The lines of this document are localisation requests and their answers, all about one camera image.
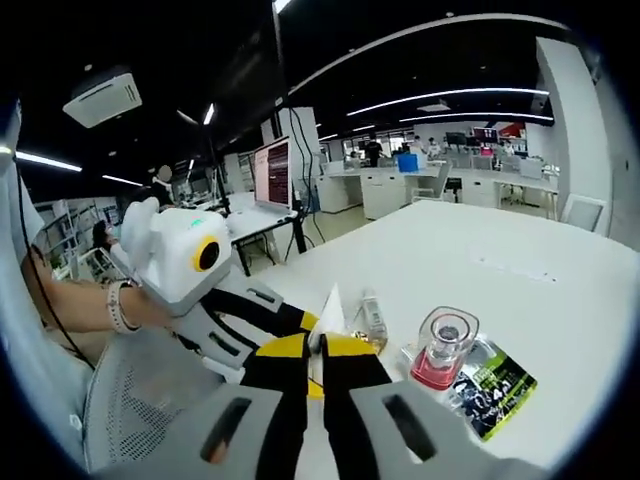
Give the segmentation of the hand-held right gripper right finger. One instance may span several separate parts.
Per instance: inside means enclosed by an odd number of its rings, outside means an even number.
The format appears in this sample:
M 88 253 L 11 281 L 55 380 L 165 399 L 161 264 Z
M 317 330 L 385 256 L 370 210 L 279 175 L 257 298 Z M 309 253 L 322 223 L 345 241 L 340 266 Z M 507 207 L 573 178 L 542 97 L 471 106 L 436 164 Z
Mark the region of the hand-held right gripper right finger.
M 321 341 L 324 426 L 342 479 L 544 479 L 544 469 L 497 458 L 462 420 L 409 381 L 394 382 L 367 343 Z

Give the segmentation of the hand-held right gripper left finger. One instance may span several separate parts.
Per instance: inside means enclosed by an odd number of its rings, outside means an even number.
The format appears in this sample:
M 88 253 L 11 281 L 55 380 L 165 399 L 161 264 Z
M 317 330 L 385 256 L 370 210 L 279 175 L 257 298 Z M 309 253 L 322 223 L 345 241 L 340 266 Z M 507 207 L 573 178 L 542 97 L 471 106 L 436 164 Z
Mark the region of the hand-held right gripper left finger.
M 180 413 L 152 453 L 94 478 L 294 478 L 308 423 L 308 358 L 303 333 L 269 341 L 240 383 L 224 383 Z

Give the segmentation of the person's left hand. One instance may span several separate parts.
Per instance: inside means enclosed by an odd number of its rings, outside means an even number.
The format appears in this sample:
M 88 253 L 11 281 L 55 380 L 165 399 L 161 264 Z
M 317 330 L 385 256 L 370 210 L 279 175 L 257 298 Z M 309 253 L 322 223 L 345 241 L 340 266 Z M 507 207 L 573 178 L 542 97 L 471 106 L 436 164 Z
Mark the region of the person's left hand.
M 135 288 L 131 294 L 129 317 L 139 326 L 171 328 L 171 315 L 141 288 Z

